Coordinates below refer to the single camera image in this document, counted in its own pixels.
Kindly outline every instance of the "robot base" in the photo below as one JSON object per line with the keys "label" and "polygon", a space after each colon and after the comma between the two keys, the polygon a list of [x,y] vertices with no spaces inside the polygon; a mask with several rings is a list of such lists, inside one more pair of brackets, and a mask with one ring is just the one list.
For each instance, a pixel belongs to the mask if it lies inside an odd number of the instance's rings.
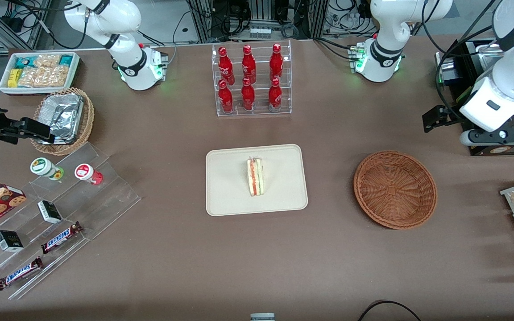
{"label": "robot base", "polygon": [[146,90],[166,80],[168,56],[151,48],[143,48],[143,50],[146,53],[146,63],[137,75],[130,77],[124,75],[120,68],[118,69],[122,80],[134,90]]}
{"label": "robot base", "polygon": [[374,39],[367,39],[365,42],[357,43],[355,51],[349,49],[348,57],[358,59],[350,62],[350,69],[352,73],[359,73],[369,81],[385,82],[398,70],[402,57],[399,57],[395,64],[382,67],[370,52],[370,45],[373,42]]}

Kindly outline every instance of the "small black box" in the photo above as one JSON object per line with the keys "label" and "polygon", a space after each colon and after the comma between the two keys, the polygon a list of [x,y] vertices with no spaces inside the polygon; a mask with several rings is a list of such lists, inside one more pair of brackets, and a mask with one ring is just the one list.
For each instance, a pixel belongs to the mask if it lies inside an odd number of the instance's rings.
{"label": "small black box", "polygon": [[39,206],[39,212],[41,212],[41,215],[43,215],[43,219],[46,222],[51,224],[57,224],[61,222],[61,214],[59,214],[59,210],[57,210],[55,204],[43,199],[43,201],[37,203],[37,206]]}
{"label": "small black box", "polygon": [[0,246],[7,252],[19,252],[23,249],[23,244],[14,231],[0,231]]}

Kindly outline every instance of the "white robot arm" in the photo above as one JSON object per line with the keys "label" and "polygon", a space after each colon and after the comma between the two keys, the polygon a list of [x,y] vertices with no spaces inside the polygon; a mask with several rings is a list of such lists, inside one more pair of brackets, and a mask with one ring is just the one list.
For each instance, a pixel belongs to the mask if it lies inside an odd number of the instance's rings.
{"label": "white robot arm", "polygon": [[493,13],[493,30],[502,59],[480,75],[460,112],[493,132],[514,115],[514,0],[502,0]]}
{"label": "white robot arm", "polygon": [[439,20],[449,12],[452,3],[453,0],[373,0],[370,10],[380,23],[380,30],[376,39],[357,44],[354,57],[359,61],[355,71],[373,82],[390,79],[398,69],[402,49],[410,38],[406,22],[422,22],[424,4],[426,20],[428,17]]}
{"label": "white robot arm", "polygon": [[129,34],[137,31],[141,15],[128,0],[80,0],[68,2],[65,18],[70,26],[100,43],[118,64],[122,80],[131,89],[145,90],[165,80],[167,56],[141,47]]}

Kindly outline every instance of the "snickers bar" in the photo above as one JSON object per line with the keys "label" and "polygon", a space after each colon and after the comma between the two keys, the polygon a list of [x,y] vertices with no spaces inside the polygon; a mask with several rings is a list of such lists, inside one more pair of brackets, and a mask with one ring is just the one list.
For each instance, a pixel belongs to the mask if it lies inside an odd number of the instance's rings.
{"label": "snickers bar", "polygon": [[0,291],[8,287],[9,284],[17,281],[20,278],[23,278],[24,276],[35,270],[43,270],[43,261],[41,261],[41,258],[39,258],[38,256],[33,262],[8,275],[7,278],[1,278]]}
{"label": "snickers bar", "polygon": [[82,231],[82,226],[80,226],[80,223],[77,221],[73,225],[69,226],[65,231],[60,233],[59,235],[55,236],[53,239],[51,239],[49,242],[41,245],[41,248],[43,248],[43,254],[49,253],[53,248],[56,248],[57,246],[63,244],[66,240],[70,239],[73,235],[77,234],[78,232]]}

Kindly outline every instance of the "small bottle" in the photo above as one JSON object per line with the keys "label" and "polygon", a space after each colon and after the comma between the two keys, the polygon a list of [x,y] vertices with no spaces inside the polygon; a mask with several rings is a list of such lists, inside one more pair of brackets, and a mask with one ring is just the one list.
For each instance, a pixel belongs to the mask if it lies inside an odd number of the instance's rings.
{"label": "small bottle", "polygon": [[243,88],[241,88],[241,96],[243,96],[243,108],[252,111],[255,106],[255,89],[251,85],[251,79],[245,77],[243,79]]}
{"label": "small bottle", "polygon": [[223,79],[220,79],[218,85],[220,86],[218,96],[220,96],[223,112],[231,114],[233,112],[233,96],[231,95],[231,91],[227,88],[227,83]]}
{"label": "small bottle", "polygon": [[30,168],[32,173],[48,177],[51,181],[58,181],[65,173],[61,167],[51,163],[49,159],[44,157],[39,157],[32,161]]}
{"label": "small bottle", "polygon": [[235,83],[233,64],[231,63],[231,59],[227,57],[227,49],[225,49],[225,47],[220,47],[218,52],[220,53],[220,74],[222,79],[227,81],[227,85],[233,86]]}
{"label": "small bottle", "polygon": [[252,84],[255,83],[257,81],[257,67],[255,66],[255,57],[251,53],[250,45],[243,46],[243,61],[241,61],[241,65],[243,66],[243,77],[249,78]]}
{"label": "small bottle", "polygon": [[283,91],[279,87],[279,79],[275,78],[271,81],[271,88],[269,88],[269,110],[278,112],[281,108],[281,95]]}
{"label": "small bottle", "polygon": [[87,181],[92,185],[102,183],[102,173],[95,171],[89,164],[80,164],[75,169],[75,176],[81,181]]}
{"label": "small bottle", "polygon": [[281,56],[281,45],[275,43],[273,45],[273,55],[271,55],[271,60],[269,60],[269,78],[273,81],[275,78],[281,79],[282,75],[283,57]]}

